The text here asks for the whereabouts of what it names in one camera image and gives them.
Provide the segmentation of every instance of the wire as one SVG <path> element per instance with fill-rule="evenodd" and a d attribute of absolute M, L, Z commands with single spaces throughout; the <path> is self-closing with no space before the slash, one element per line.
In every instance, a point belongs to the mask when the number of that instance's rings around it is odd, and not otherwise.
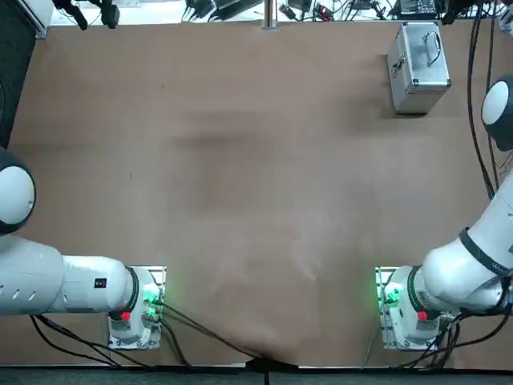
<path fill-rule="evenodd" d="M 97 363 L 104 363 L 105 365 L 108 365 L 109 367 L 115 367 L 112 363 L 105 361 L 103 359 L 97 359 L 95 357 L 92 357 L 90 355 L 82 355 L 80 353 L 75 353 L 74 351 L 69 351 L 68 349 L 64 349 L 63 347 L 55 345 L 48 337 L 42 332 L 41 328 L 39 327 L 38 323 L 35 320 L 35 316 L 31 315 L 30 320 L 32 321 L 32 324 L 34 325 L 35 330 L 38 332 L 39 336 L 42 338 L 44 342 L 46 342 L 49 346 L 53 347 L 54 349 L 61 351 L 63 353 L 74 355 L 75 357 L 82 357 L 84 359 L 90 359 L 91 361 L 96 361 Z"/>
<path fill-rule="evenodd" d="M 315 3 L 316 3 L 316 0 L 313 0 L 313 7 L 312 7 L 312 21 L 313 22 L 316 22 L 317 19 L 315 17 Z"/>
<path fill-rule="evenodd" d="M 100 16 L 101 14 L 102 14 L 102 11 L 100 11 L 100 12 L 96 15 L 95 20 L 93 20 L 92 22 L 90 22 L 88 26 L 92 26 L 92 25 L 95 23 L 95 21 L 96 21 L 96 20 L 98 20 L 98 18 L 99 18 L 99 16 Z"/>
<path fill-rule="evenodd" d="M 494 330 L 492 330 L 490 333 L 484 335 L 483 337 L 480 337 L 480 338 L 477 338 L 477 339 L 473 339 L 473 340 L 470 340 L 470 341 L 467 341 L 467 342 L 462 342 L 462 343 L 456 343 L 452 346 L 452 349 L 455 349 L 457 347 L 468 347 L 470 345 L 475 345 L 477 343 L 481 343 L 481 342 L 484 342 L 484 341 L 487 341 L 488 339 L 496 336 L 501 330 L 502 328 L 504 327 L 504 325 L 506 325 L 506 322 L 507 320 L 509 319 L 510 317 L 510 314 L 511 314 L 511 307 L 513 306 L 513 304 L 511 303 L 508 303 L 504 309 L 504 317 L 503 319 L 501 320 L 501 322 L 499 323 L 499 325 L 497 325 L 495 327 Z M 402 368 L 405 368 L 405 367 L 409 367 L 410 365 L 416 365 L 421 359 L 426 359 L 428 357 L 431 357 L 435 354 L 437 354 L 438 352 L 442 352 L 442 351 L 446 351 L 448 348 L 447 347 L 444 347 L 442 349 L 438 349 L 438 351 L 431 351 L 430 353 L 427 353 L 427 351 L 432 347 L 433 345 L 429 345 L 427 347 L 427 349 L 424 351 L 424 353 L 421 355 L 421 357 L 419 357 L 418 359 L 414 359 L 413 361 L 410 361 L 408 363 L 403 363 L 401 365 L 398 365 L 396 367 L 392 367 L 392 369 L 402 369 Z"/>
<path fill-rule="evenodd" d="M 349 4 L 349 12 L 345 16 L 345 20 L 344 20 L 345 22 L 347 22 L 347 19 L 349 18 L 349 15 L 351 14 L 351 11 L 353 10 L 354 2 L 356 2 L 356 0 L 351 0 L 351 3 Z"/>
<path fill-rule="evenodd" d="M 112 349 L 109 346 L 106 346 L 106 345 L 103 345 L 103 344 L 97 343 L 97 342 L 87 341 L 86 339 L 80 338 L 77 334 L 73 333 L 72 331 L 68 330 L 67 328 L 65 328 L 63 326 L 60 326 L 57 322 L 54 322 L 47 317 L 38 315 L 38 316 L 36 316 L 36 318 L 40 322 L 44 323 L 45 326 L 51 328 L 52 330 L 55 330 L 56 332 L 58 332 L 60 334 L 66 335 L 67 337 L 72 338 L 77 342 L 81 342 L 85 345 L 88 345 L 91 349 L 93 349 L 94 347 L 101 347 L 102 349 L 105 349 L 106 351 L 110 351 L 110 352 L 118 355 L 119 357 L 123 357 L 124 359 L 130 361 L 131 363 L 134 363 L 135 365 L 139 365 L 141 367 L 151 367 L 150 365 L 141 363 L 141 362 L 137 361 L 136 359 L 133 359 L 129 355 L 121 353 L 120 351 L 118 351 L 116 349 Z"/>
<path fill-rule="evenodd" d="M 160 319 L 160 323 L 162 323 L 162 326 L 168 330 L 168 333 L 171 336 L 171 340 L 173 341 L 173 345 L 175 347 L 175 352 L 178 354 L 178 357 L 180 358 L 180 363 L 182 365 L 185 365 L 186 367 L 192 367 L 191 363 L 185 358 L 182 348 L 178 343 L 178 338 L 176 337 L 175 331 L 163 319 Z"/>
<path fill-rule="evenodd" d="M 490 90 L 490 78 L 491 78 L 491 64 L 493 59 L 494 50 L 494 28 L 495 28 L 495 12 L 497 10 L 497 3 L 494 2 L 493 13 L 491 15 L 491 27 L 490 27 L 490 51 L 488 53 L 488 70 L 487 70 L 487 92 Z M 491 142 L 491 136 L 488 135 L 488 151 L 490 152 L 491 168 L 494 175 L 495 190 L 499 190 L 499 177 L 497 175 L 497 165 L 495 164 L 494 146 Z"/>
<path fill-rule="evenodd" d="M 161 305 L 164 306 L 166 309 L 172 311 L 173 313 L 178 314 L 180 317 L 186 319 L 191 324 L 199 327 L 201 330 L 203 330 L 206 334 L 208 334 L 210 337 L 213 337 L 217 339 L 218 341 L 222 342 L 224 345 L 231 347 L 233 350 L 238 351 L 242 354 L 248 355 L 249 357 L 252 357 L 254 359 L 261 358 L 260 355 L 255 355 L 253 353 L 247 352 L 246 350 L 240 349 L 238 346 L 233 345 L 231 342 L 229 342 L 227 339 L 219 336 L 217 333 L 213 332 L 212 330 L 208 329 L 206 326 L 201 325 L 200 323 L 196 322 L 194 319 L 186 315 L 185 313 L 182 313 L 181 311 L 177 310 L 175 307 L 168 305 L 165 302 L 153 302 L 155 305 Z"/>
<path fill-rule="evenodd" d="M 57 12 L 59 12 L 62 16 L 64 16 L 65 18 L 67 18 L 70 22 L 72 22 L 73 24 L 75 24 L 76 26 L 79 26 L 79 24 L 76 23 L 75 20 L 72 20 L 71 17 L 69 16 L 69 14 L 66 12 L 62 12 L 61 10 L 57 10 Z"/>
<path fill-rule="evenodd" d="M 491 184 L 490 176 L 488 175 L 488 171 L 484 165 L 483 158 L 481 156 L 481 151 L 479 150 L 479 143 L 477 140 L 477 136 L 475 133 L 475 125 L 474 125 L 474 115 L 472 111 L 472 71 L 474 68 L 474 56 L 475 56 L 475 48 L 477 45 L 477 39 L 479 36 L 479 26 L 481 24 L 481 17 L 483 11 L 483 3 L 484 0 L 480 0 L 478 4 L 478 11 L 475 15 L 474 22 L 472 24 L 472 32 L 471 32 L 471 44 L 469 48 L 469 58 L 468 58 L 468 72 L 467 72 L 467 107 L 468 107 L 468 116 L 469 123 L 471 126 L 471 134 L 472 140 L 474 142 L 475 153 L 478 157 L 479 167 L 481 168 L 481 173 L 483 174 L 483 180 L 485 187 L 487 189 L 488 198 L 491 200 L 495 195 L 494 188 Z"/>
<path fill-rule="evenodd" d="M 6 119 L 7 115 L 7 97 L 6 97 L 6 89 L 3 86 L 3 81 L 0 79 L 0 92 L 2 95 L 2 105 L 0 107 L 2 108 L 2 113 L 0 113 L 0 127 L 3 125 L 4 120 Z"/>
<path fill-rule="evenodd" d="M 53 324 L 52 321 L 46 317 L 43 317 L 43 316 L 35 316 L 40 322 L 42 322 L 46 327 L 60 333 L 60 334 L 63 334 L 63 335 L 66 335 L 67 337 L 69 338 L 72 338 L 74 339 L 75 341 L 78 341 L 78 342 L 83 342 L 83 340 L 78 336 L 76 335 L 75 333 L 71 332 L 70 330 L 66 329 L 65 327 L 63 326 L 60 326 L 58 324 Z M 107 361 L 110 361 L 113 365 L 119 367 L 120 365 L 114 361 L 111 357 L 109 357 L 108 355 L 106 355 L 105 353 L 103 353 L 102 351 L 100 351 L 99 349 L 97 349 L 96 347 L 90 345 L 89 343 L 87 343 L 87 345 L 93 350 L 95 351 L 96 353 L 98 353 L 99 355 L 103 356 L 105 359 L 107 359 Z"/>
<path fill-rule="evenodd" d="M 185 15 L 187 14 L 187 12 L 189 12 L 189 6 L 185 6 L 185 10 L 184 10 L 184 12 L 182 13 L 182 19 L 181 19 L 181 21 L 182 21 L 182 22 L 184 22 L 184 17 L 185 17 Z"/>

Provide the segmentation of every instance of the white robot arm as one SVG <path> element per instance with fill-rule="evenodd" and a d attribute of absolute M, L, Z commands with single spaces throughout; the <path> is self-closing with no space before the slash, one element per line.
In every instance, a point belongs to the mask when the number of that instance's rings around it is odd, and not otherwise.
<path fill-rule="evenodd" d="M 513 149 L 513 76 L 497 81 L 483 103 L 482 119 L 503 151 Z M 396 294 L 390 319 L 399 349 L 425 350 L 442 314 L 486 311 L 507 304 L 513 272 L 513 173 L 478 221 L 451 243 L 431 250 L 422 266 L 403 266 L 390 277 Z"/>
<path fill-rule="evenodd" d="M 108 257 L 62 255 L 10 235 L 27 222 L 35 199 L 28 169 L 0 148 L 0 315 L 108 313 L 115 347 L 157 347 L 144 317 L 155 310 L 147 299 L 162 299 L 150 272 Z"/>

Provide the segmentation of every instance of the black cable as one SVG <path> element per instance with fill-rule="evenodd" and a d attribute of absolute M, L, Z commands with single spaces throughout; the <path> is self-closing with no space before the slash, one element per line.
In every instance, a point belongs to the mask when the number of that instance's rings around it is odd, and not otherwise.
<path fill-rule="evenodd" d="M 182 21 L 182 22 L 184 22 L 184 17 L 185 17 L 185 15 L 187 14 L 187 12 L 188 12 L 188 11 L 189 11 L 189 6 L 185 6 L 185 10 L 184 10 L 184 12 L 182 13 L 182 19 L 181 19 L 181 21 Z"/>
<path fill-rule="evenodd" d="M 201 325 L 200 323 L 196 322 L 194 319 L 192 319 L 191 317 L 189 317 L 188 315 L 182 313 L 181 311 L 177 310 L 175 307 L 173 306 L 170 306 L 168 305 L 167 303 L 165 302 L 153 302 L 155 305 L 161 305 L 161 306 L 164 306 L 166 309 L 169 309 L 170 311 L 172 311 L 173 313 L 176 313 L 178 314 L 180 317 L 186 319 L 187 321 L 189 321 L 191 324 L 195 325 L 195 326 L 198 326 L 200 329 L 202 329 L 206 334 L 208 334 L 209 336 L 217 339 L 218 341 L 222 342 L 224 345 L 228 346 L 228 347 L 231 347 L 233 350 L 235 351 L 238 351 L 242 354 L 245 354 L 245 355 L 248 355 L 249 357 L 252 357 L 254 359 L 259 359 L 261 358 L 261 356 L 259 355 L 255 355 L 253 353 L 250 353 L 246 350 L 243 350 L 243 349 L 240 349 L 238 346 L 235 346 L 233 345 L 231 342 L 229 342 L 228 340 L 226 340 L 225 338 L 221 337 L 220 335 L 218 335 L 217 333 L 213 332 L 212 330 L 208 329 L 206 326 L 203 326 Z"/>
<path fill-rule="evenodd" d="M 447 339 L 447 346 L 446 350 L 444 351 L 443 357 L 440 359 L 439 363 L 436 363 L 434 366 L 437 369 L 443 369 L 443 367 L 446 365 L 447 361 L 449 360 L 450 355 L 452 354 L 454 347 L 456 346 L 459 338 L 459 332 L 460 332 L 460 325 L 459 322 L 456 323 L 454 336 L 452 333 L 449 333 L 449 338 Z"/>
<path fill-rule="evenodd" d="M 414 359 L 413 361 L 410 361 L 408 363 L 402 363 L 401 365 L 397 365 L 396 367 L 393 367 L 393 369 L 402 369 L 402 368 L 407 368 L 407 367 L 409 367 L 410 369 L 413 369 L 423 359 L 427 359 L 428 357 L 430 357 L 432 355 L 437 355 L 440 351 L 442 351 L 442 349 L 437 349 L 437 350 L 431 351 L 431 352 L 430 352 L 430 349 L 433 346 L 438 346 L 440 343 L 442 343 L 443 335 L 447 332 L 450 333 L 450 328 L 452 327 L 451 323 L 452 322 L 447 323 L 445 329 L 438 332 L 437 336 L 433 339 L 433 341 L 431 341 L 431 343 L 427 346 L 427 348 L 422 352 L 422 354 L 419 357 L 417 357 L 416 359 Z"/>
<path fill-rule="evenodd" d="M 2 113 L 0 114 L 0 127 L 3 125 L 4 120 L 7 115 L 7 95 L 6 89 L 4 88 L 3 81 L 0 79 L 0 95 L 2 95 L 2 104 L 0 104 L 0 108 L 2 109 Z"/>
<path fill-rule="evenodd" d="M 354 6 L 354 2 L 356 2 L 357 0 L 351 0 L 351 3 L 349 5 L 349 12 L 347 13 L 347 15 L 345 16 L 345 22 L 347 22 L 347 19 L 349 18 L 349 15 L 351 14 L 351 12 L 353 11 L 353 6 Z"/>
<path fill-rule="evenodd" d="M 483 3 L 481 0 L 478 4 L 478 10 L 475 15 L 474 22 L 472 24 L 472 33 L 471 33 L 471 44 L 469 48 L 469 59 L 468 59 L 468 73 L 467 73 L 467 107 L 468 107 L 468 116 L 469 123 L 471 126 L 471 134 L 472 140 L 474 142 L 475 153 L 478 157 L 479 167 L 481 168 L 481 173 L 483 174 L 483 180 L 485 187 L 487 189 L 488 198 L 491 200 L 495 195 L 494 188 L 491 184 L 490 176 L 488 175 L 488 171 L 484 165 L 483 158 L 481 156 L 481 151 L 479 150 L 479 143 L 477 140 L 477 136 L 475 133 L 475 125 L 474 125 L 474 115 L 472 111 L 472 71 L 474 68 L 474 56 L 475 56 L 475 48 L 477 45 L 477 40 L 479 36 L 479 26 L 481 24 L 481 17 L 483 11 Z"/>
<path fill-rule="evenodd" d="M 113 365 L 116 365 L 117 367 L 120 367 L 120 365 L 114 361 L 111 357 L 109 357 L 108 355 L 106 355 L 105 353 L 103 353 L 102 351 L 100 351 L 99 349 L 97 349 L 96 347 L 90 345 L 89 343 L 86 343 L 85 341 L 83 341 L 78 335 L 76 335 L 75 333 L 73 333 L 72 331 L 68 330 L 67 328 L 63 327 L 63 326 L 60 326 L 58 324 L 55 324 L 53 325 L 51 322 L 50 319 L 46 318 L 46 317 L 43 317 L 43 316 L 35 316 L 40 322 L 42 322 L 46 327 L 60 333 L 60 334 L 63 334 L 65 336 L 67 336 L 68 338 L 71 338 L 71 339 L 74 339 L 75 341 L 78 341 L 78 342 L 82 342 L 82 343 L 85 343 L 86 345 L 88 345 L 93 351 L 95 351 L 96 353 L 98 353 L 99 355 L 103 356 L 107 361 L 111 362 Z"/>
<path fill-rule="evenodd" d="M 90 359 L 92 361 L 96 361 L 97 363 L 104 363 L 105 365 L 108 365 L 109 367 L 116 367 L 112 363 L 109 363 L 108 361 L 105 361 L 103 359 L 97 359 L 96 357 L 92 357 L 90 355 L 82 355 L 80 353 L 75 353 L 74 351 L 69 351 L 68 349 L 64 349 L 63 347 L 55 345 L 48 337 L 42 332 L 41 328 L 39 327 L 38 323 L 35 320 L 35 317 L 33 315 L 30 316 L 30 320 L 32 321 L 32 324 L 34 325 L 35 330 L 38 332 L 39 336 L 42 338 L 44 342 L 46 342 L 49 346 L 53 347 L 54 349 L 61 351 L 63 353 L 66 353 L 68 355 L 74 355 L 75 357 L 82 357 L 84 359 Z"/>
<path fill-rule="evenodd" d="M 360 12 L 360 10 L 356 10 L 356 12 L 354 12 L 354 15 L 349 19 L 350 22 L 352 22 L 353 19 L 356 18 L 356 15 L 358 14 L 358 12 Z"/>
<path fill-rule="evenodd" d="M 97 342 L 87 341 L 86 339 L 80 338 L 77 334 L 73 333 L 72 331 L 68 330 L 67 328 L 65 328 L 63 326 L 60 326 L 57 322 L 54 322 L 47 317 L 44 317 L 42 315 L 38 315 L 36 317 L 39 321 L 43 322 L 47 327 L 51 328 L 52 330 L 55 330 L 56 332 L 58 332 L 60 334 L 66 335 L 67 337 L 72 338 L 72 339 L 76 340 L 77 342 L 81 342 L 85 345 L 88 345 L 89 347 L 91 347 L 91 349 L 93 347 L 100 347 L 102 349 L 105 349 L 106 351 L 110 351 L 111 353 L 118 355 L 119 357 L 123 357 L 124 359 L 130 361 L 131 363 L 134 363 L 135 365 L 139 365 L 141 367 L 151 367 L 150 365 L 141 363 L 140 361 L 133 359 L 129 355 L 121 353 L 120 351 L 118 351 L 116 349 L 112 349 L 109 346 L 106 346 L 106 345 L 103 345 L 103 344 L 97 343 Z"/>
<path fill-rule="evenodd" d="M 491 64 L 493 59 L 494 50 L 494 28 L 495 28 L 495 12 L 497 10 L 497 3 L 494 2 L 493 13 L 491 14 L 491 27 L 490 27 L 490 52 L 488 54 L 488 71 L 487 71 L 487 92 L 490 90 L 491 78 Z M 491 142 L 491 137 L 488 135 L 488 150 L 490 151 L 491 167 L 494 174 L 495 190 L 499 190 L 499 177 L 497 175 L 497 165 L 495 164 L 494 146 Z"/>
<path fill-rule="evenodd" d="M 477 339 L 473 339 L 473 340 L 470 340 L 470 341 L 467 341 L 467 342 L 461 342 L 461 343 L 456 343 L 452 349 L 454 348 L 457 348 L 457 347 L 468 347 L 470 345 L 475 345 L 477 343 L 481 343 L 481 342 L 484 342 L 484 341 L 487 341 L 488 339 L 496 336 L 501 330 L 502 328 L 504 327 L 504 325 L 506 325 L 506 322 L 507 320 L 509 319 L 510 315 L 511 315 L 511 307 L 513 306 L 513 304 L 511 303 L 508 303 L 506 305 L 506 307 L 504 308 L 504 317 L 503 319 L 501 320 L 500 324 L 497 325 L 495 327 L 494 330 L 492 330 L 490 333 L 484 335 L 483 337 L 480 337 L 480 338 L 477 338 Z M 433 345 L 430 345 L 429 347 L 427 347 L 426 351 L 428 351 Z M 444 347 L 442 349 L 438 349 L 438 351 L 431 351 L 430 353 L 427 353 L 426 354 L 426 351 L 422 354 L 422 358 L 421 359 L 426 359 L 426 358 L 429 358 L 433 355 L 435 355 L 436 353 L 438 352 L 442 352 L 442 351 L 445 351 L 447 348 Z M 396 367 L 392 367 L 392 369 L 404 369 L 406 367 L 409 367 L 410 365 L 416 365 L 420 360 L 420 358 L 418 359 L 414 359 L 413 361 L 410 361 L 408 363 L 403 363 L 401 365 L 398 365 Z"/>
<path fill-rule="evenodd" d="M 163 319 L 160 319 L 160 323 L 163 327 L 166 328 L 169 335 L 171 336 L 171 340 L 173 341 L 173 345 L 175 347 L 175 352 L 178 354 L 178 358 L 180 359 L 180 363 L 182 365 L 185 365 L 186 367 L 192 367 L 191 363 L 185 358 L 185 355 L 182 351 L 182 348 L 180 347 L 180 344 L 178 343 L 178 338 L 176 337 L 175 331 L 169 326 L 167 322 L 165 322 Z"/>
<path fill-rule="evenodd" d="M 436 347 L 436 352 L 434 353 L 432 359 L 431 359 L 431 363 L 430 363 L 430 367 L 435 367 L 436 365 L 436 362 L 437 362 L 437 358 L 438 358 L 438 348 L 440 347 L 440 344 L 442 343 L 443 339 L 445 338 L 445 335 L 447 334 L 447 344 L 446 346 L 449 345 L 449 342 L 450 342 L 450 337 L 452 335 L 451 333 L 451 330 L 447 329 L 447 327 L 445 329 L 442 330 L 442 333 L 440 335 L 437 335 L 436 338 L 438 338 L 438 341 L 436 341 L 434 343 L 434 346 Z"/>

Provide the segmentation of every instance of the silver briefcase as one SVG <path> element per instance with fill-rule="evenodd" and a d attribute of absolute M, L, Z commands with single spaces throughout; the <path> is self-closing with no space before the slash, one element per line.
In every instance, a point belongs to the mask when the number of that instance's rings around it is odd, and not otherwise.
<path fill-rule="evenodd" d="M 398 114 L 426 114 L 450 87 L 436 22 L 404 22 L 386 61 Z"/>

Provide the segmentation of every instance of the electronic equipment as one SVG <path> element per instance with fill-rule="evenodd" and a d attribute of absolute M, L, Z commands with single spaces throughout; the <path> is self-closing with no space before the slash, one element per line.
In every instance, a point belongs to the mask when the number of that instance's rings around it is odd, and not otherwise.
<path fill-rule="evenodd" d="M 240 0 L 214 0 L 214 3 L 216 4 L 216 8 L 218 10 L 223 10 L 227 6 L 231 6 L 239 1 Z"/>
<path fill-rule="evenodd" d="M 289 0 L 288 4 L 292 8 L 301 10 L 302 12 L 310 12 L 312 6 L 312 0 Z"/>
<path fill-rule="evenodd" d="M 230 6 L 226 6 L 222 9 L 217 9 L 208 18 L 208 21 L 215 21 L 215 20 L 228 20 L 229 18 L 232 18 L 236 14 L 239 14 L 241 12 L 244 12 L 245 10 L 248 10 L 250 8 L 253 8 L 254 6 L 260 4 L 264 0 L 238 0 L 231 4 Z"/>
<path fill-rule="evenodd" d="M 297 20 L 296 12 L 294 12 L 289 6 L 286 6 L 285 4 L 281 4 L 279 10 L 282 14 L 287 16 L 287 18 L 289 18 L 289 20 Z"/>
<path fill-rule="evenodd" d="M 192 18 L 204 18 L 211 10 L 214 9 L 214 5 L 211 0 L 193 0 L 188 2 L 188 7 L 192 8 L 194 12 L 189 17 Z"/>
<path fill-rule="evenodd" d="M 401 20 L 435 20 L 437 15 L 434 0 L 400 0 L 398 18 Z"/>
<path fill-rule="evenodd" d="M 318 17 L 324 22 L 332 22 L 334 20 L 333 11 L 327 6 L 323 6 L 320 3 L 316 4 L 315 8 L 313 8 L 313 12 L 316 17 Z"/>
<path fill-rule="evenodd" d="M 81 30 L 86 30 L 89 27 L 80 8 L 71 4 L 71 0 L 52 0 L 52 2 L 55 8 L 64 10 L 64 12 L 69 14 L 76 21 Z M 103 25 L 108 26 L 112 30 L 115 29 L 119 23 L 119 8 L 112 4 L 112 0 L 89 0 L 89 2 L 100 9 Z"/>

